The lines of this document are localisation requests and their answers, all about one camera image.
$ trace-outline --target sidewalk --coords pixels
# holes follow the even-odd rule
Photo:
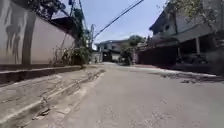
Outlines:
[[[101,73],[98,68],[26,80],[0,88],[0,127],[18,127],[36,113],[50,109],[57,98]]]

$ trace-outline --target roof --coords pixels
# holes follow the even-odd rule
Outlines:
[[[173,4],[168,3],[166,8],[163,10],[163,12],[159,15],[155,23],[149,28],[149,30],[155,30],[157,29],[160,25],[163,25],[166,23],[166,13],[170,11],[173,8]]]
[[[157,20],[155,21],[155,23],[149,28],[150,30],[154,30],[154,29],[157,29],[160,25],[164,24],[165,21],[166,21],[166,18],[165,18],[165,12],[163,11],[159,17],[157,18]]]
[[[124,39],[124,40],[107,40],[107,41],[100,42],[99,44],[96,44],[96,45],[103,45],[103,44],[110,44],[110,43],[125,43],[125,42],[128,42],[128,39]]]

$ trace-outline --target tree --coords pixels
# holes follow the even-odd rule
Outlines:
[[[54,13],[59,10],[64,12],[66,8],[64,3],[60,0],[13,0],[15,3],[23,6],[26,9],[30,9],[36,12],[37,15],[41,16],[46,20],[51,20]]]
[[[202,23],[207,24],[207,26],[215,33],[217,31],[214,26],[214,22],[216,20],[215,10],[211,7],[205,8],[202,2],[202,0],[168,0],[166,7],[169,6],[171,8],[168,12],[171,15],[183,11],[186,15],[185,19],[187,21],[200,17],[202,19]]]
[[[144,38],[138,35],[133,35],[128,40],[130,42],[131,47],[136,47],[138,43],[144,42]]]

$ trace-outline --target curb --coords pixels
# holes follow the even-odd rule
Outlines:
[[[56,73],[64,73],[81,70],[80,66],[67,66],[55,68],[42,68],[33,70],[3,71],[0,72],[0,87],[7,86],[10,82],[19,82],[22,80],[33,79],[42,76],[48,76]]]
[[[51,107],[57,103],[57,100],[72,94],[80,88],[80,84],[86,83],[98,77],[105,70],[100,69],[99,71],[76,81],[65,88],[57,90],[55,93],[44,96],[42,99],[16,111],[15,113],[6,116],[4,119],[0,120],[0,128],[12,128],[12,127],[24,127],[27,122],[32,120],[36,115],[40,115],[46,111],[49,111]]]
[[[138,69],[138,70],[146,70],[152,74],[161,73],[164,75],[169,74],[185,74],[185,75],[192,75],[196,77],[217,77],[216,75],[211,74],[204,74],[204,73],[193,73],[193,72],[183,72],[183,71],[176,71],[176,70],[167,70],[167,69],[160,69],[160,68],[140,68],[140,67],[129,67],[131,69]]]

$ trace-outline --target concrete wall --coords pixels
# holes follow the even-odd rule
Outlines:
[[[32,64],[48,64],[64,37],[64,31],[34,13],[28,13],[10,0],[0,0],[0,64],[21,64],[22,52],[29,50],[30,55],[25,59],[31,58]],[[29,46],[29,40],[32,40],[31,47],[23,49],[23,44]],[[73,38],[67,35],[64,42],[64,47],[71,46]]]

